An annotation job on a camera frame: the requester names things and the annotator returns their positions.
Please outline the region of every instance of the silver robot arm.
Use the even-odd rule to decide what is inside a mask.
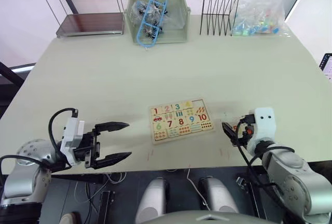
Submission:
[[[116,164],[131,154],[131,152],[116,153],[97,160],[100,143],[96,137],[103,131],[116,131],[129,125],[122,122],[96,124],[91,132],[83,134],[84,121],[78,120],[78,111],[74,110],[73,115],[68,118],[62,140],[58,144],[54,143],[53,146],[50,141],[35,139],[23,145],[16,155],[0,158],[0,161],[6,158],[17,159],[13,171],[4,184],[0,168],[0,180],[3,186],[0,224],[38,223],[41,206],[51,182],[51,173],[70,169],[81,162],[84,162],[86,168],[99,169]]]
[[[242,119],[248,124],[242,138],[235,137],[230,125],[223,123],[225,133],[236,145],[236,139],[252,156],[261,158],[273,187],[286,208],[308,223],[329,223],[332,212],[332,185],[322,175],[310,169],[297,154],[275,142],[276,130],[272,108],[257,108]]]

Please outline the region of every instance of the wooden puzzle board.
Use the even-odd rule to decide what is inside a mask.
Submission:
[[[152,106],[150,123],[154,144],[214,129],[203,99]]]

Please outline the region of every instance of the table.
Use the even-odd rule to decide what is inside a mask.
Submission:
[[[188,42],[145,50],[129,33],[54,39],[0,120],[0,155],[25,142],[48,139],[57,110],[79,109],[85,132],[96,123],[123,121],[123,130],[102,133],[101,158],[131,151],[100,170],[83,164],[60,174],[106,173],[244,165],[222,132],[256,107],[274,108],[276,141],[307,161],[332,159],[332,89],[309,52],[295,37],[199,35],[200,16],[191,16]],[[204,98],[216,132],[153,145],[149,107]],[[68,114],[53,124],[62,136]],[[13,160],[3,163],[9,173]]]

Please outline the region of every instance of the black stand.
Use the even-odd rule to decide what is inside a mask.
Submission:
[[[223,29],[225,36],[227,35],[228,30],[230,31],[230,35],[232,35],[238,4],[239,0],[209,0],[207,4],[205,3],[205,0],[203,0],[199,34],[202,34],[202,25],[205,20],[204,16],[206,16],[207,34],[210,32],[211,26],[213,35],[215,35],[216,27],[218,26],[219,36],[221,35]]]

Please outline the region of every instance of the black cable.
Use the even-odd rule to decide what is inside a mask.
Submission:
[[[22,160],[34,162],[34,163],[36,163],[36,164],[38,164],[42,167],[49,168],[49,165],[47,163],[41,162],[41,161],[33,159],[33,158],[29,158],[29,157],[25,157],[25,156],[19,156],[19,155],[5,155],[5,156],[0,158],[0,184],[1,184],[1,186],[4,186],[4,176],[2,174],[1,164],[2,164],[2,161],[5,160],[6,158],[22,159]]]
[[[63,158],[65,159],[66,163],[71,166],[68,161],[67,161],[67,158],[65,157],[64,154],[62,154],[62,152],[60,151],[60,148],[57,146],[56,144],[56,141],[54,139],[54,136],[53,136],[53,131],[52,131],[52,124],[53,124],[53,121],[54,119],[60,114],[60,113],[63,113],[65,111],[71,111],[72,112],[72,117],[77,117],[78,115],[78,110],[75,109],[75,108],[64,108],[64,109],[61,109],[59,111],[57,111],[55,114],[53,114],[53,116],[50,118],[49,122],[48,122],[48,134],[50,136],[50,140],[51,140],[51,143],[52,143],[52,146],[54,148],[54,150],[56,151],[56,154],[60,157],[60,158]]]
[[[289,150],[291,152],[295,152],[294,149],[292,149],[290,147],[286,147],[286,146],[269,147],[266,150],[261,151],[260,153],[257,153],[256,155],[254,155],[253,158],[250,160],[249,164],[252,165],[257,158],[259,158],[260,156],[263,156],[265,154],[265,152],[268,152],[268,151],[271,151],[271,150]]]
[[[236,128],[236,135],[235,135],[235,142],[236,142],[236,145],[245,161],[245,163],[247,164],[248,168],[250,169],[250,171],[252,172],[252,174],[254,175],[256,181],[258,182],[259,186],[261,188],[263,188],[263,190],[265,191],[265,193],[282,209],[284,209],[285,211],[289,212],[288,208],[286,208],[283,203],[280,201],[279,198],[276,198],[274,194],[272,194],[268,188],[261,182],[261,180],[258,178],[258,175],[257,173],[255,172],[254,168],[252,168],[248,158],[245,156],[240,144],[239,144],[239,128],[240,128],[240,125],[243,123],[243,120],[240,120],[239,123],[237,124],[237,128]]]
[[[296,223],[304,223],[298,216],[296,216],[294,213],[292,213],[287,207],[285,207],[285,205],[281,202],[281,200],[278,198],[278,197],[275,197],[275,193],[272,193],[271,191],[268,190],[268,188],[266,187],[265,184],[263,184],[261,182],[261,180],[259,179],[256,171],[254,170],[254,168],[251,166],[251,164],[257,159],[255,158],[256,156],[254,156],[251,160],[251,163],[249,162],[249,160],[247,159],[247,157],[245,156],[242,148],[241,148],[241,145],[239,144],[239,128],[240,128],[240,125],[243,123],[243,119],[241,119],[239,121],[239,123],[237,124],[237,128],[236,128],[236,136],[235,136],[235,142],[236,142],[236,145],[245,161],[245,163],[247,164],[249,170],[252,172],[252,174],[254,175],[256,181],[258,182],[259,186],[261,188],[263,188],[263,190],[265,191],[265,193],[281,208],[283,209],[284,211],[286,211],[286,213],[288,214],[289,218],[292,220],[292,224],[296,224]],[[287,150],[290,150],[291,148],[289,147],[283,147],[283,146],[280,146],[284,149],[287,149]]]
[[[89,199],[89,211],[88,211],[88,215],[87,215],[87,217],[85,218],[85,221],[84,221],[84,224],[86,224],[87,223],[87,221],[88,221],[88,219],[89,219],[89,217],[90,217],[90,215],[91,215],[91,198],[90,198],[90,192],[88,193],[88,183],[85,183],[85,193],[86,193],[86,195],[87,195],[87,198]]]
[[[93,198],[91,198],[91,189],[90,189],[90,184],[89,183],[86,183],[87,186],[88,186],[88,190],[89,190],[89,193],[87,191],[87,187],[85,188],[85,194],[87,195],[87,198],[91,204],[91,206],[93,207],[93,209],[96,211],[96,213],[98,214],[98,210],[97,208],[95,207],[94,203],[93,203]]]

